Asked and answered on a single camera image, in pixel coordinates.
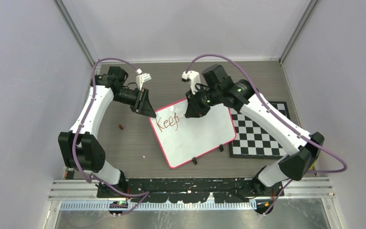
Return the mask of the pink framed whiteboard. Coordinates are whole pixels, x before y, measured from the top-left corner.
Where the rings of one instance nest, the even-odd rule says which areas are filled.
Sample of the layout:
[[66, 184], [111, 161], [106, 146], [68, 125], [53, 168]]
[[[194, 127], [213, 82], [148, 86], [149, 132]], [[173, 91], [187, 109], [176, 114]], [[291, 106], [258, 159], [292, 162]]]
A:
[[149, 118], [169, 168], [175, 169], [199, 158], [236, 137], [231, 111], [222, 104], [212, 106], [206, 116], [184, 118], [187, 100], [181, 99], [158, 109]]

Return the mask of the black white checkerboard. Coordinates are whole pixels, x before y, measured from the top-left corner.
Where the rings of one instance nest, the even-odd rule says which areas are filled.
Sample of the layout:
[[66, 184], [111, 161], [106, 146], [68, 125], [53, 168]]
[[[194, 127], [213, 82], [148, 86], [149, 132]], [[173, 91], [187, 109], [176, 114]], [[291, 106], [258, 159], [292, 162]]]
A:
[[229, 145], [229, 156], [238, 158], [280, 159], [286, 153], [281, 145], [247, 116], [231, 109], [236, 137]]

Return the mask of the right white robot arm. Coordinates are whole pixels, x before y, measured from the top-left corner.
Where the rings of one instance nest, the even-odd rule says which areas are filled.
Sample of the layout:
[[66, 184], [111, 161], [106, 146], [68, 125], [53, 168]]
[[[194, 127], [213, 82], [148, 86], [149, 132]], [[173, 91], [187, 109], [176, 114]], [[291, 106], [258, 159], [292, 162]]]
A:
[[185, 94], [188, 101], [186, 118], [204, 117], [212, 106], [222, 104], [257, 123], [284, 149], [286, 156], [263, 167], [253, 177], [250, 190], [255, 195], [265, 196], [272, 186], [283, 180], [299, 181], [313, 167], [320, 155], [323, 135], [311, 134], [298, 127], [269, 105], [247, 80], [234, 82], [224, 67], [215, 64], [202, 73], [183, 72], [182, 81], [190, 83], [190, 90]]

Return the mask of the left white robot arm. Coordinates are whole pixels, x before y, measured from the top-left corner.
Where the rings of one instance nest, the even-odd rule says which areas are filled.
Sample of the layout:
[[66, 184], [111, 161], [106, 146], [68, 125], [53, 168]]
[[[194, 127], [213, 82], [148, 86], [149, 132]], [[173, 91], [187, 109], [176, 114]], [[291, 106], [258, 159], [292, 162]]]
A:
[[143, 84], [151, 80], [148, 73], [136, 70], [136, 88], [125, 81], [128, 73], [121, 67], [110, 67], [107, 74], [94, 74], [90, 83], [88, 100], [76, 122], [67, 132], [60, 132], [58, 143], [67, 168], [81, 171], [88, 179], [100, 180], [100, 190], [120, 198], [126, 194], [127, 181], [124, 173], [107, 160], [97, 134], [105, 111], [112, 101], [127, 104], [132, 112], [156, 117], [150, 104], [149, 90]]

